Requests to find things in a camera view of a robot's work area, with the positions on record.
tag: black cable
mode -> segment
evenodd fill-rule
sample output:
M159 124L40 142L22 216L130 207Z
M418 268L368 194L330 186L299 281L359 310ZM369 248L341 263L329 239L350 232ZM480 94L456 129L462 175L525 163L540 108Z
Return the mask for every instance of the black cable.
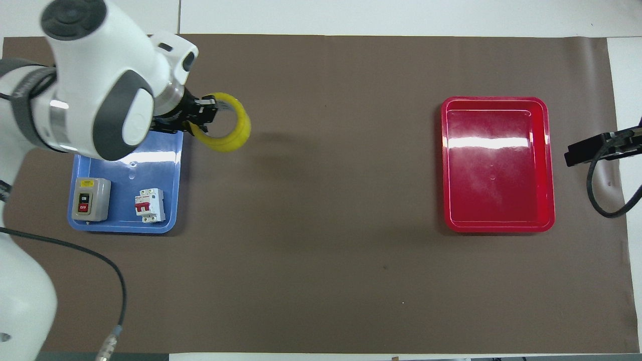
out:
M633 197L631 197L631 199L629 199L629 201L626 202L624 206L622 206L622 208L618 209L615 212L607 212L602 207L600 207L598 201L595 199L595 194L593 194L593 173L595 172L595 166L598 164L598 161L608 152L610 147L614 146L614 143L621 142L623 139L631 136L633 136L633 131L628 131L606 141L604 145L602 145L600 150L595 153L595 156L591 161L591 165L589 165L589 172L586 175L586 193L589 195L589 200L591 201L591 205L593 206L593 208L595 208L598 213L606 218L618 218L619 216L624 215L626 212L630 211L631 208L633 208L642 198L642 185L640 185L638 190L633 194Z
M103 256L102 254L100 254L100 253L98 253L96 251L92 251L92 250L90 250L88 248L85 248L85 247L82 247L82 246L79 246L79 245L75 245L73 243L57 240L55 238L49 238L49 237L39 236L37 234L20 232L20 231L16 231L15 229L9 229L9 228L4 228L4 227L0 227L0 232L6 233L6 234L10 234L12 236L29 238L29 239L32 239L32 240L37 240L37 241L42 241L42 242L47 242L47 243L53 243L53 244L61 245L61 246L64 246L64 247L73 248L73 249L75 249L77 251L84 252L84 253L87 253L87 254L91 254L92 256L97 257L97 258L103 260L108 265L110 265L116 271L116 274L118 275L118 280L120 280L120 283L121 283L121 289L123 291L123 303L121 305L120 316L118 317L118 325L119 326L123 325L123 321L125 319L125 310L127 309L127 289L125 288L125 279L123 278L123 274L120 272L120 269L118 269L118 266L112 260L110 260L109 258Z

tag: white table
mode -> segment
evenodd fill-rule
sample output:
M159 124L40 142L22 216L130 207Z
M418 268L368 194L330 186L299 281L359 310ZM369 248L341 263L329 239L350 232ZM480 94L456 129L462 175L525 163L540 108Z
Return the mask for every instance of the white table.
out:
M48 0L1 0L4 37L41 36ZM618 128L642 116L642 1L638 0L113 0L147 33L607 37ZM642 183L642 156L620 163L624 197ZM642 204L627 214L638 337L642 340ZM361 361L488 355L181 354L172 361Z

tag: blue tray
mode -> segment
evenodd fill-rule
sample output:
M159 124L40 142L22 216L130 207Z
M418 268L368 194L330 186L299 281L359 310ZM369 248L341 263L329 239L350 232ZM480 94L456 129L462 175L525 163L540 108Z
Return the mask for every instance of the blue tray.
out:
M94 232L165 233L176 224L178 182L183 133L149 132L143 143L130 155L118 161L101 161L76 155L71 174L67 220L74 229ZM73 191L78 177L105 178L112 182L109 213L102 222L71 218ZM165 221L143 223L136 215L134 197L141 189L163 191Z

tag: plastic tray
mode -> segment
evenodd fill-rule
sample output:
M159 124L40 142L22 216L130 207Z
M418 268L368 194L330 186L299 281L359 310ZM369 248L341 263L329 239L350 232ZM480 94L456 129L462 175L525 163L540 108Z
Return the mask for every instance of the plastic tray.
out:
M120 233L169 231L176 224L182 149L183 133L150 132L133 153L118 161L101 161L76 155L67 207L67 220L71 227L79 231ZM106 220L85 222L71 219L73 190L78 177L105 178L112 181ZM165 221L146 224L136 215L134 197L145 188L163 190Z
M457 232L543 232L555 222L548 111L537 98L442 105L444 214Z

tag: cable connector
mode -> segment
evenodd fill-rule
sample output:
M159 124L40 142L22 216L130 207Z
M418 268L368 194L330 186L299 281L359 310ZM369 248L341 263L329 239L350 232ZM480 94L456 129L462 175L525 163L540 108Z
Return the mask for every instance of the cable connector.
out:
M123 331L123 327L121 325L114 327L112 333L110 333L103 342L103 347L98 351L95 361L109 361L114 353L114 349L116 349L116 344L118 343L118 337L120 337L121 331Z

